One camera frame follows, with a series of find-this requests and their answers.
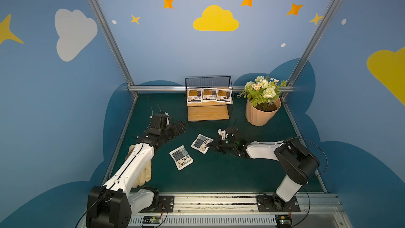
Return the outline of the grey coffee bag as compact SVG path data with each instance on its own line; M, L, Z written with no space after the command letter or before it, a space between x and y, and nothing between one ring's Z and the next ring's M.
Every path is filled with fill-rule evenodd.
M180 147L171 151L169 155L174 160L176 167L179 171L183 170L185 167L189 166L194 161L188 154L184 145L181 145Z
M197 138L193 141L191 144L191 148L206 154L208 152L209 146L208 144L213 142L214 140L212 138L206 137L202 134L199 134Z

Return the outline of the orange coffee bag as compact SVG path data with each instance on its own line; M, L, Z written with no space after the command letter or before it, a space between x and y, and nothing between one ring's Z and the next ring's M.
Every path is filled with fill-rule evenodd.
M203 102L216 101L217 92L218 92L218 89L216 89L216 88L204 88L202 90L202 101Z
M187 89L187 103L202 103L202 102L203 102L202 88Z
M233 91L231 89L217 89L216 102L232 103L232 93Z

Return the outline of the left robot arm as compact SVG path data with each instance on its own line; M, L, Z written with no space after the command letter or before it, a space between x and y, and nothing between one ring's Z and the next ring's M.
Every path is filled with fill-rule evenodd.
M148 128L136 138L134 149L118 171L102 186L94 186L88 195L83 214L87 228L126 228L131 217L142 210L159 206L159 191L142 187L131 194L135 181L152 160L157 150L183 134L186 124L173 122L164 112L151 116Z

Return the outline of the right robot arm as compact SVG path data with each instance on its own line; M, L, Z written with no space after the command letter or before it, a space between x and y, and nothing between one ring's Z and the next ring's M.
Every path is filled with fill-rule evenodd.
M311 180L321 164L299 137L276 142L246 141L234 126L220 129L218 134L218 138L207 144L214 151L222 154L233 151L240 157L270 159L280 163L286 175L271 199L279 209L288 204L299 189Z

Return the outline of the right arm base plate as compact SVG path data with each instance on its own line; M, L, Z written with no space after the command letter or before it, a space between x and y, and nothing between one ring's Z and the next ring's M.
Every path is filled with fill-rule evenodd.
M296 196L293 196L288 202L285 202L277 195L259 194L256 196L256 203L259 212L300 212Z

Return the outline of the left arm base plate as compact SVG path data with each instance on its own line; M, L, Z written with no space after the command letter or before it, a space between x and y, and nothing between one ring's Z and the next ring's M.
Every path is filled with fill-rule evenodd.
M159 198L154 197L152 205L140 211L140 213L158 213L168 212L172 213L174 210L175 197L173 195L163 195Z

